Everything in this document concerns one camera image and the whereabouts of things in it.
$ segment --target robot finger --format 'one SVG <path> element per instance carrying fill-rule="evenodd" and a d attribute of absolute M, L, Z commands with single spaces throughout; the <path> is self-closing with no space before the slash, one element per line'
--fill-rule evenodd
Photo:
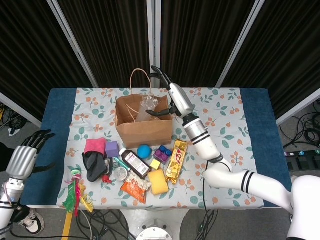
<path fill-rule="evenodd" d="M 26 138 L 26 139 L 24 140 L 24 142 L 21 144 L 21 146 L 26 146 L 27 143 L 30 141 L 30 139 L 31 139 L 31 136 L 28 137 L 28 138 Z"/>
<path fill-rule="evenodd" d="M 54 133 L 50 133 L 45 135 L 38 143 L 37 145 L 35 145 L 34 147 L 38 150 L 37 152 L 39 153 L 40 150 L 43 148 L 43 146 L 45 145 L 46 141 L 50 138 L 53 138 L 55 136 Z"/>
<path fill-rule="evenodd" d="M 24 144 L 24 146 L 27 147 L 31 147 L 32 143 L 34 142 L 34 139 L 36 137 L 38 137 L 38 135 L 42 132 L 42 130 L 40 131 L 36 131 L 32 136 L 28 137 L 28 141 Z"/>
<path fill-rule="evenodd" d="M 40 133 L 33 139 L 30 147 L 36 148 L 36 146 L 39 144 L 39 142 L 42 140 L 42 138 L 51 132 L 51 130 L 41 130 Z"/>

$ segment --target yellow sponge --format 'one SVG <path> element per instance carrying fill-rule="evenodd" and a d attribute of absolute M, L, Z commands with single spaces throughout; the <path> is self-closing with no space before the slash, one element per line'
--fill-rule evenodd
<path fill-rule="evenodd" d="M 152 163 L 150 164 L 150 167 L 154 168 L 155 170 L 158 170 L 160 164 L 161 164 L 161 162 L 153 159 Z"/>
<path fill-rule="evenodd" d="M 162 169 L 149 172 L 148 177 L 149 177 L 149 182 L 152 183 L 151 191 L 153 195 L 164 194 L 169 191 L 165 174 Z"/>

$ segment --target bottle label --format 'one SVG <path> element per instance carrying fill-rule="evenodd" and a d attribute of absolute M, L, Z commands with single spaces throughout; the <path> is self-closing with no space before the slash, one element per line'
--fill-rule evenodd
<path fill-rule="evenodd" d="M 145 165 L 139 158 L 137 158 L 132 152 L 130 152 L 125 160 L 134 167 L 142 176 L 149 170 L 148 166 Z"/>

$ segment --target blue ball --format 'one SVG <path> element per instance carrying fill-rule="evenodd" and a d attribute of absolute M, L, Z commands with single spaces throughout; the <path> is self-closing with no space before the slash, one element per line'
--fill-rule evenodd
<path fill-rule="evenodd" d="M 151 155 L 151 152 L 152 149 L 148 145 L 143 144 L 138 147 L 137 155 L 141 159 L 146 159 Z"/>

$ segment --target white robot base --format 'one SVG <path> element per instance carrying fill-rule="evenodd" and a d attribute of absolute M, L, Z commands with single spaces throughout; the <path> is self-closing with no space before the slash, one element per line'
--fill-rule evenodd
<path fill-rule="evenodd" d="M 181 224 L 189 210 L 121 210 L 137 240 L 179 240 Z"/>

